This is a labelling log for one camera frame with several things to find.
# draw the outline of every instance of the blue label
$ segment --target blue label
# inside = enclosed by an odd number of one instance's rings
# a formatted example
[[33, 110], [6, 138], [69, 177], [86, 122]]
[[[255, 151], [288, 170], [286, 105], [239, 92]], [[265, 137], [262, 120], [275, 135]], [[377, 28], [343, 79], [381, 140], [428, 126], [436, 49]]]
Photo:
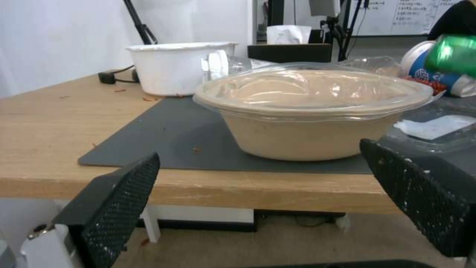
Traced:
[[446, 94], [449, 94], [449, 92], [453, 88], [453, 85], [461, 77], [461, 75], [453, 74], [453, 73], [432, 72], [432, 71], [426, 70], [424, 68], [424, 64], [425, 64], [425, 58], [426, 58], [426, 55], [428, 54], [428, 51], [429, 50], [422, 53], [415, 60], [415, 62], [412, 64], [412, 67], [410, 67], [410, 71], [408, 72], [408, 75], [410, 75], [411, 77], [415, 79], [420, 79], [424, 81], [440, 82], [441, 84], [448, 86], [448, 90]]

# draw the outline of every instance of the crumb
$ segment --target crumb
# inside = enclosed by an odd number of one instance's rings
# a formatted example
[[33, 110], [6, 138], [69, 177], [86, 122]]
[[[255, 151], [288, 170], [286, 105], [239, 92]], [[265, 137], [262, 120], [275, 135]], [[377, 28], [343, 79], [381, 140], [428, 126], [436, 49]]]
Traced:
[[143, 246], [147, 245], [149, 242], [150, 242], [150, 240], [148, 238], [146, 238], [140, 243], [140, 246], [143, 247]]
[[200, 149], [199, 147], [193, 147], [192, 151], [193, 151], [194, 154], [198, 154], [202, 151], [202, 149]]

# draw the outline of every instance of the wooden table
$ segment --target wooden table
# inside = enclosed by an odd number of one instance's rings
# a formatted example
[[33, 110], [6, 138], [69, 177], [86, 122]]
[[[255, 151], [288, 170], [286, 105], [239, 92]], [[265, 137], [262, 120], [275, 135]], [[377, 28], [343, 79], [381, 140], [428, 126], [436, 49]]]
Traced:
[[[0, 100], [0, 196], [73, 198], [113, 171], [77, 159], [160, 101], [95, 75]], [[397, 213], [372, 175], [162, 169], [152, 204]]]

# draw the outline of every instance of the takeout container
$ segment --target takeout container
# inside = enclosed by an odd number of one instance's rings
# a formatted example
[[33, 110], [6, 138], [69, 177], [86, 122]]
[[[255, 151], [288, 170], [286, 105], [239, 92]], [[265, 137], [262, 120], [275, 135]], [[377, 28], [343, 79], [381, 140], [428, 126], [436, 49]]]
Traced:
[[202, 83], [201, 60], [216, 50], [235, 53], [235, 42], [135, 45], [126, 49], [139, 75], [142, 89], [152, 95], [192, 95]]
[[239, 147], [262, 157], [315, 161], [356, 155], [433, 90], [332, 64], [281, 64], [207, 82], [194, 101], [218, 111]]

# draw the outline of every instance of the white table leg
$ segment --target white table leg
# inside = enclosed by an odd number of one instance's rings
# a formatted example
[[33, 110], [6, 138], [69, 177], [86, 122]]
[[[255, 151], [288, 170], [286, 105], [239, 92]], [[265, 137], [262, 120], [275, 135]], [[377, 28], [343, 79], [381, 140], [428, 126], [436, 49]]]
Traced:
[[151, 243], [157, 243], [160, 238], [160, 229], [154, 208], [152, 206], [146, 205], [140, 216], [144, 220], [149, 241]]

